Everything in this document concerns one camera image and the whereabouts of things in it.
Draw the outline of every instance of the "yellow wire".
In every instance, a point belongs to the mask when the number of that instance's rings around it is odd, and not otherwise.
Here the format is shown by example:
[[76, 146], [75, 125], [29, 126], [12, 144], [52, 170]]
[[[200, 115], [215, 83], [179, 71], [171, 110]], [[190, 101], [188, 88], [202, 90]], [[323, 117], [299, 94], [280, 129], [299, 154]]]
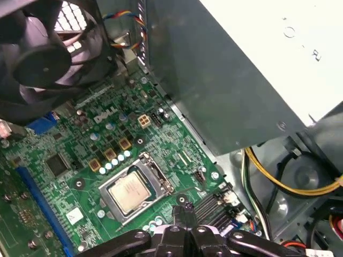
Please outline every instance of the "yellow wire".
[[336, 182], [332, 183], [331, 185], [327, 185], [325, 187], [314, 189], [314, 190], [302, 190], [302, 189], [291, 188], [289, 186], [286, 186], [282, 182], [278, 181], [277, 179], [275, 179], [272, 175], [270, 175], [269, 172], [266, 171], [263, 168], [263, 166], [260, 164], [260, 162], [255, 158], [255, 156], [252, 153], [250, 148], [246, 148], [245, 152], [247, 153], [249, 159], [253, 162], [253, 164], [257, 167], [257, 169], [262, 174], [264, 174], [269, 180], [273, 181], [275, 184], [279, 185], [280, 187], [282, 187], [282, 188], [284, 188], [284, 189], [286, 189], [292, 193], [300, 194], [300, 195], [306, 195], [306, 196], [320, 196], [320, 195], [330, 193], [330, 192], [336, 190], [340, 186], [339, 182], [336, 181]]

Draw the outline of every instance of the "cpu socket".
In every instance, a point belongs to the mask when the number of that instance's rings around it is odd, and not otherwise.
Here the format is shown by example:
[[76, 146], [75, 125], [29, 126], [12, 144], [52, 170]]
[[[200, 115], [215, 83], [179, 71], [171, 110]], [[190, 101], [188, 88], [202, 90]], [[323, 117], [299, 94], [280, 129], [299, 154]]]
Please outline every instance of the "cpu socket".
[[113, 216], [126, 225], [174, 188], [148, 153], [99, 187]]

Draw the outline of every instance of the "colored wires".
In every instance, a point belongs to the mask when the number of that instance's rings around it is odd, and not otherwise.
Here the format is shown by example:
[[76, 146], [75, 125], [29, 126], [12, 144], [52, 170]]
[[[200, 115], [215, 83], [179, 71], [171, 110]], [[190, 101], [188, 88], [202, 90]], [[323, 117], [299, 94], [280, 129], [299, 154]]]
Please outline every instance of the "colored wires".
[[115, 47], [115, 48], [123, 48], [123, 49], [136, 49], [138, 48], [144, 41], [146, 41], [147, 39], [147, 29], [145, 27], [144, 22], [134, 13], [132, 13], [131, 11], [125, 10], [125, 11], [120, 11], [117, 13], [109, 13], [109, 14], [105, 14], [102, 16], [103, 20], [107, 20], [107, 19], [116, 19], [119, 18], [121, 16], [128, 16], [128, 17], [132, 17], [140, 26], [141, 28], [141, 39], [132, 45], [128, 45], [128, 44], [117, 44], [117, 43], [112, 43], [111, 46]]
[[244, 150], [242, 150], [242, 168], [241, 168], [241, 176], [242, 176], [242, 185], [245, 189], [248, 198], [253, 206], [264, 231], [265, 237], [267, 240], [272, 239], [272, 233], [270, 228], [270, 223], [268, 216], [264, 212], [261, 203], [258, 201], [256, 195], [254, 194], [251, 184], [250, 184], [250, 174], [249, 174], [249, 159], [246, 157]]
[[293, 247], [296, 247], [296, 248], [304, 248], [306, 249], [306, 245], [303, 244], [302, 242], [299, 242], [299, 241], [293, 241], [293, 240], [288, 240], [288, 241], [283, 241], [281, 243], [282, 246], [284, 247], [290, 247], [290, 246], [293, 246]]
[[342, 218], [330, 215], [329, 224], [333, 232], [338, 236], [338, 238], [343, 240]]
[[266, 176], [272, 183], [274, 183], [278, 188], [280, 188], [283, 191], [288, 192], [289, 194], [293, 194], [296, 196], [310, 196], [310, 197], [317, 197], [324, 194], [328, 194], [336, 190], [340, 186], [340, 181], [343, 181], [343, 176], [341, 176], [337, 181], [332, 183], [331, 185], [314, 189], [314, 190], [302, 190], [302, 189], [295, 189], [291, 188], [289, 186], [286, 186], [282, 182], [275, 179], [272, 175], [269, 174], [268, 171], [266, 171], [261, 163], [257, 160], [255, 154], [252, 151], [251, 147], [248, 147], [245, 149], [246, 154], [248, 155], [249, 159], [253, 162], [253, 164], [257, 167], [257, 169]]

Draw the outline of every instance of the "green circuit board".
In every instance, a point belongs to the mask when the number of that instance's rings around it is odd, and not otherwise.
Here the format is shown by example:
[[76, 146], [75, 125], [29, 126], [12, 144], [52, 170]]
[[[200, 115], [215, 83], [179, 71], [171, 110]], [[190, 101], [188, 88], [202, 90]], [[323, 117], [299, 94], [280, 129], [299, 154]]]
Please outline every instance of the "green circuit board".
[[[0, 256], [63, 256], [62, 246], [28, 189], [7, 161], [0, 157]], [[38, 248], [28, 243], [34, 240]]]
[[[169, 117], [159, 116], [159, 108]], [[151, 122], [147, 127], [138, 121], [144, 114]], [[57, 126], [44, 135], [30, 132], [3, 152], [14, 165], [28, 168], [76, 252], [79, 246], [91, 248], [128, 230], [149, 227], [156, 218], [170, 224], [179, 193], [196, 203], [225, 181], [222, 175], [213, 176], [219, 174], [215, 165], [142, 71], [122, 86], [106, 79], [55, 115]], [[127, 149], [130, 156], [101, 174], [96, 163], [102, 168], [110, 163], [104, 156], [110, 148], [117, 156]], [[154, 159], [174, 192], [123, 225], [101, 202], [98, 188], [143, 152]], [[204, 183], [194, 175], [200, 166], [206, 169]], [[100, 210], [105, 217], [98, 216]]]

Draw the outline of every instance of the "motherboard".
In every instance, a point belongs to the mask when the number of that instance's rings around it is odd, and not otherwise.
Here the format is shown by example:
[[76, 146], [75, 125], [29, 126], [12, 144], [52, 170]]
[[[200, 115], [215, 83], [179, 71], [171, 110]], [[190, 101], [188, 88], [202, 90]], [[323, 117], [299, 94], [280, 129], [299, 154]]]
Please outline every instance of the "motherboard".
[[[41, 122], [3, 145], [12, 168], [6, 169], [10, 177], [2, 176], [26, 184], [65, 255], [132, 229], [153, 233], [172, 224], [174, 205], [188, 201], [199, 222], [223, 236], [234, 228], [255, 231], [223, 174], [142, 71], [120, 85], [105, 79]], [[37, 206], [31, 213], [35, 224], [42, 214]], [[34, 235], [48, 230], [43, 223], [25, 229]], [[51, 244], [56, 251], [57, 243]]]

